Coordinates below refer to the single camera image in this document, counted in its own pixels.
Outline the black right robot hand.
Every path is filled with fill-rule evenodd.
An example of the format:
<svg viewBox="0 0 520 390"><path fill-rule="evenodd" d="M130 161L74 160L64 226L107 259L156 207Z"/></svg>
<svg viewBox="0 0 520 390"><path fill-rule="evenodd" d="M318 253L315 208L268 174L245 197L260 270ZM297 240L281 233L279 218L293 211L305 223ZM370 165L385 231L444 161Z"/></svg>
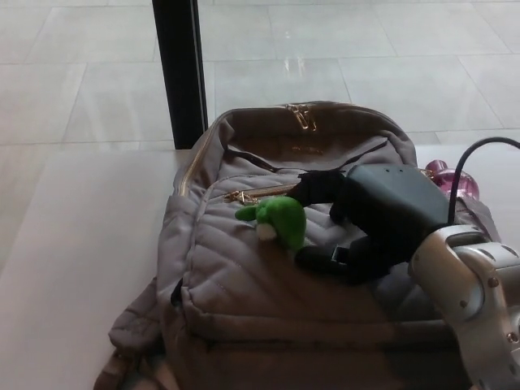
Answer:
<svg viewBox="0 0 520 390"><path fill-rule="evenodd" d="M419 169L407 165L361 164L342 171L300 176L288 195L303 206L328 203L330 219L363 232L348 246L309 245L295 255L297 266L364 284L408 262L424 239L448 224L449 200Z"/></svg>

